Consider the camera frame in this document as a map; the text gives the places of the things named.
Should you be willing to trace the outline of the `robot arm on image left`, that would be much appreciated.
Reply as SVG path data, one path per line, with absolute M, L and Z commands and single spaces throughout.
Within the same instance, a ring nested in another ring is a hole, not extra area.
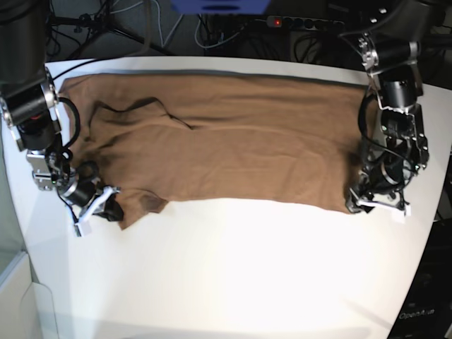
M 68 208 L 81 208 L 72 217 L 76 227 L 93 215 L 119 222 L 119 188 L 102 183 L 93 161 L 71 166 L 81 118 L 70 99 L 57 95 L 44 64 L 46 11 L 44 1 L 1 2 L 1 116 L 18 149 L 27 152 L 38 189 L 56 191 Z

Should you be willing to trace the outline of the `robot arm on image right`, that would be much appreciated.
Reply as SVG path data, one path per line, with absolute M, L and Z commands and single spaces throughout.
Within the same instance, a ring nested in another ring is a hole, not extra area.
M 429 31 L 450 1 L 397 1 L 379 4 L 367 25 L 339 38 L 362 58 L 369 79 L 358 111 L 362 168 L 347 190 L 352 214 L 386 208 L 407 215 L 404 190 L 429 162 L 424 132 L 423 81 L 418 68 L 422 47 L 451 47 L 449 37 L 429 38 Z

